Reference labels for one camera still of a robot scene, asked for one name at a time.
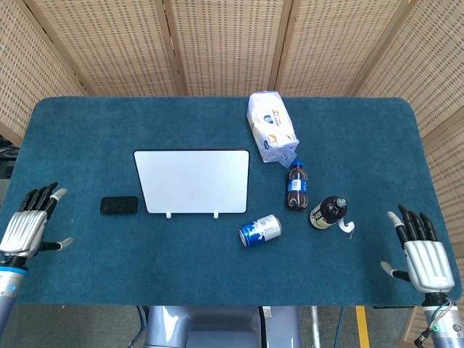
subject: white tablet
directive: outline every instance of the white tablet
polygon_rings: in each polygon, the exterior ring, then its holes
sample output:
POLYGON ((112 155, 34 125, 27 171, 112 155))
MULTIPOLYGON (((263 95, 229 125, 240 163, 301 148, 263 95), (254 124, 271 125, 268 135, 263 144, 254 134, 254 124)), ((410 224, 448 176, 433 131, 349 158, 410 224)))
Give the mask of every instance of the white tablet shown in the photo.
POLYGON ((133 156, 150 213, 247 210, 247 150, 140 150, 133 156))

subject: black smartphone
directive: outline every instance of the black smartphone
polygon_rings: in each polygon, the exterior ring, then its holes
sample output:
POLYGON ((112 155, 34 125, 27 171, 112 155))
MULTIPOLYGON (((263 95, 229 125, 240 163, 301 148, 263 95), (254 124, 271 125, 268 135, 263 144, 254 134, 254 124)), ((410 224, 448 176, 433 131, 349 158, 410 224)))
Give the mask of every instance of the black smartphone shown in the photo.
POLYGON ((135 196, 104 197, 101 199, 101 214, 135 214, 138 198, 135 196))

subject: plastic bottle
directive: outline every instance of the plastic bottle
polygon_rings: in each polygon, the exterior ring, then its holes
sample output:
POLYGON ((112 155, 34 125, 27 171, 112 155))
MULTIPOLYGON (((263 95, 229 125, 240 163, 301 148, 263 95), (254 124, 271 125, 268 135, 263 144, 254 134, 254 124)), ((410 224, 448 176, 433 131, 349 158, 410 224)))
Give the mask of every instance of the plastic bottle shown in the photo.
POLYGON ((296 159, 291 164, 289 185, 287 188, 287 205, 293 210, 307 208, 307 174, 303 163, 296 159))
POLYGON ((314 208, 307 217, 307 222, 316 230, 325 230, 342 219, 348 210, 345 197, 330 196, 314 208))

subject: teal felt tablecloth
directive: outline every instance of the teal felt tablecloth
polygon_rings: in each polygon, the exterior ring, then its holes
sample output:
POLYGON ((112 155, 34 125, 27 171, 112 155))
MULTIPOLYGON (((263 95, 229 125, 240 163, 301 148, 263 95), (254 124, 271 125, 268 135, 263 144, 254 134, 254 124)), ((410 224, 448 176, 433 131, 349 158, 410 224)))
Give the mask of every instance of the teal felt tablecloth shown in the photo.
MULTIPOLYGON (((337 227, 314 231, 307 212, 285 207, 287 170, 264 164, 249 129, 248 98, 61 97, 34 109, 17 159, 0 229, 30 189, 58 181, 68 194, 47 241, 72 236, 63 252, 28 263, 20 300, 119 305, 416 305, 423 297, 388 277, 406 268, 386 216, 399 203, 433 219, 455 279, 442 214, 411 107, 401 99, 284 98, 309 175, 309 205, 345 195, 348 239, 337 227), (146 212, 135 149, 248 149, 245 214, 146 212), (100 215, 104 196, 135 195, 135 215, 100 215), (283 233, 244 248, 238 229, 268 214, 283 233)), ((451 295, 460 293, 460 284, 451 295)))

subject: yellow floor marking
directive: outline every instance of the yellow floor marking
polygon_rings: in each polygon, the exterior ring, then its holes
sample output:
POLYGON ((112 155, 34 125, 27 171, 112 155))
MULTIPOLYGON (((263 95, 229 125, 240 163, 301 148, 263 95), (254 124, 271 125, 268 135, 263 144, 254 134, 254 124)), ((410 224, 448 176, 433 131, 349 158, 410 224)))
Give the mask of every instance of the yellow floor marking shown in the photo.
POLYGON ((364 306, 356 306, 357 332, 360 335, 360 348, 369 348, 368 322, 364 306))

